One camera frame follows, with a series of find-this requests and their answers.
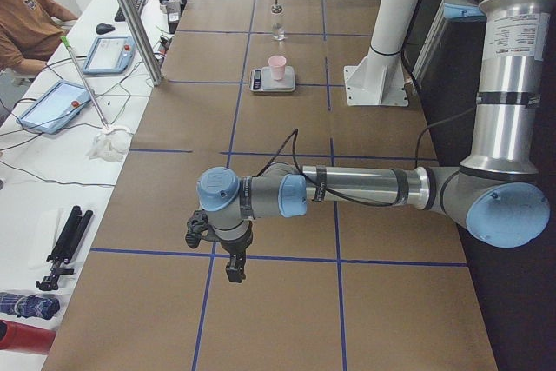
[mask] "table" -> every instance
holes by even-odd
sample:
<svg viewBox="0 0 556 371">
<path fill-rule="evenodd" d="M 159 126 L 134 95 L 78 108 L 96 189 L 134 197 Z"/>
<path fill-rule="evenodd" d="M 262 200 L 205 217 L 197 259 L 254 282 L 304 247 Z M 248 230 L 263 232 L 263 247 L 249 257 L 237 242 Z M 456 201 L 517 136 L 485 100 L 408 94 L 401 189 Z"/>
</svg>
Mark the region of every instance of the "table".
<svg viewBox="0 0 556 371">
<path fill-rule="evenodd" d="M 411 167 L 418 98 L 350 108 L 343 89 L 380 0 L 280 0 L 281 43 L 273 1 L 189 0 L 44 371 L 496 369 L 441 215 L 325 202 L 258 219 L 241 285 L 221 248 L 185 245 L 198 176 L 253 175 L 293 128 L 303 164 Z M 276 53 L 295 93 L 252 95 L 249 71 Z M 422 155 L 435 164 L 429 137 Z"/>
<path fill-rule="evenodd" d="M 68 34 L 70 44 L 77 55 L 87 55 L 90 45 L 97 36 L 96 25 L 100 22 L 113 23 L 117 7 L 116 0 L 92 0 Z M 168 28 L 166 17 L 159 8 L 158 0 L 149 0 L 142 12 L 143 25 L 153 46 Z M 113 24 L 116 30 L 110 32 L 109 36 L 129 35 L 129 28 L 125 22 Z M 61 45 L 49 63 L 56 63 L 68 57 L 67 51 Z M 149 74 L 141 64 L 141 60 L 137 52 L 133 63 L 123 75 L 129 75 L 122 83 L 125 89 L 119 86 L 110 89 L 122 79 L 122 75 L 89 77 L 91 87 L 97 94 L 107 92 L 99 98 L 99 103 L 109 122 L 112 122 L 122 110 L 116 123 L 127 126 L 132 132 L 137 129 L 152 90 Z M 71 61 L 52 64 L 52 68 L 64 80 L 81 83 Z M 43 71 L 31 84 L 24 97 L 38 98 L 59 80 L 57 74 L 50 70 Z M 27 106 L 30 105 L 25 103 L 17 105 L 15 113 L 20 115 Z M 121 162 L 90 160 L 86 154 L 100 129 L 82 125 L 84 123 L 101 126 L 92 105 L 82 110 L 68 126 L 68 128 L 75 128 L 66 129 L 54 136 L 43 135 L 23 146 L 6 150 L 0 156 L 0 161 L 26 169 L 42 178 L 56 179 L 60 182 L 113 185 L 116 183 L 125 158 Z M 10 116 L 0 129 L 0 134 L 20 129 L 15 118 Z M 0 136 L 0 149 L 32 137 L 32 134 L 25 131 Z M 0 258 L 0 291 L 13 291 L 25 295 L 38 293 L 35 281 L 41 281 L 50 273 L 51 264 L 45 261 L 50 249 L 46 245 L 54 241 L 56 232 L 61 231 L 71 208 L 80 205 L 83 212 L 87 209 L 94 212 L 74 262 L 70 264 L 76 269 L 76 273 L 72 276 L 63 276 L 59 282 L 60 290 L 53 292 L 60 299 L 61 311 L 50 321 L 37 318 L 17 319 L 12 315 L 2 315 L 5 320 L 57 329 L 103 218 L 113 187 L 84 187 L 40 182 L 26 173 L 9 169 L 4 165 L 0 165 L 0 178 L 4 181 L 4 187 L 0 190 L 0 225 L 2 225 L 0 241 L 3 243 L 3 256 Z M 33 242 L 42 242 L 45 246 L 41 248 L 39 244 L 34 245 Z M 44 360 L 45 357 L 42 355 L 0 351 L 2 370 L 38 370 Z"/>
</svg>

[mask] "label sticker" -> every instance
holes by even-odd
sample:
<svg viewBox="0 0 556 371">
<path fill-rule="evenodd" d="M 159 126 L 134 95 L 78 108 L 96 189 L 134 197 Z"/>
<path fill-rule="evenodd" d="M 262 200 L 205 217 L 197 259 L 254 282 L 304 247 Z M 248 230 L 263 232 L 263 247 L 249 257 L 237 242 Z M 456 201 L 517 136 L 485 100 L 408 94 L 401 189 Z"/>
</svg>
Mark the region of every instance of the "label sticker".
<svg viewBox="0 0 556 371">
<path fill-rule="evenodd" d="M 483 61 L 501 56 L 534 56 L 542 61 L 550 15 L 501 17 L 486 24 Z"/>
</svg>

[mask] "computer mouse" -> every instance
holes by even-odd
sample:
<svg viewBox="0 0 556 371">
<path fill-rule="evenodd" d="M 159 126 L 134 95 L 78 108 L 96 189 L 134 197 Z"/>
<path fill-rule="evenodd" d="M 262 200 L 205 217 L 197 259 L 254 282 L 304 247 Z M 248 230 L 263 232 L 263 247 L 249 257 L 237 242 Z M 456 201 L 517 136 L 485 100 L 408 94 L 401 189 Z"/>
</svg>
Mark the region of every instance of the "computer mouse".
<svg viewBox="0 0 556 371">
<path fill-rule="evenodd" d="M 110 25 L 109 23 L 99 23 L 96 26 L 95 31 L 98 35 L 102 35 L 102 34 L 106 34 L 108 32 L 112 32 L 115 29 L 116 28 L 114 27 L 114 25 Z"/>
</svg>

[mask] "red object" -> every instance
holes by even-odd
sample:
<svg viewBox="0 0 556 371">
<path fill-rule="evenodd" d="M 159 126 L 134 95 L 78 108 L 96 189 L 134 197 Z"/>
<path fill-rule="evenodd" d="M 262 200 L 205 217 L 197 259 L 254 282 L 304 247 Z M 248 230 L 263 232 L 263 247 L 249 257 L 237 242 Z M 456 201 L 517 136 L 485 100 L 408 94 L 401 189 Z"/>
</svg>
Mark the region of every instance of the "red object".
<svg viewBox="0 0 556 371">
<path fill-rule="evenodd" d="M 14 321 L 0 321 L 0 349 L 47 355 L 56 337 L 54 330 Z"/>
</svg>

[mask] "white pillar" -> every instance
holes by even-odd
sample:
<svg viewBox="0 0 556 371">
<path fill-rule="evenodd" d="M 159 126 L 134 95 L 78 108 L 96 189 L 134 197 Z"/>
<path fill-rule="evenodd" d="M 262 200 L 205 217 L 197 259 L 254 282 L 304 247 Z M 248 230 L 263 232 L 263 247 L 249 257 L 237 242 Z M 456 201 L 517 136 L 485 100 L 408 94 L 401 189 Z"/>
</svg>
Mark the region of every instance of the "white pillar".
<svg viewBox="0 0 556 371">
<path fill-rule="evenodd" d="M 358 66 L 344 67 L 350 106 L 407 106 L 400 50 L 417 0 L 381 0 L 371 47 Z"/>
</svg>

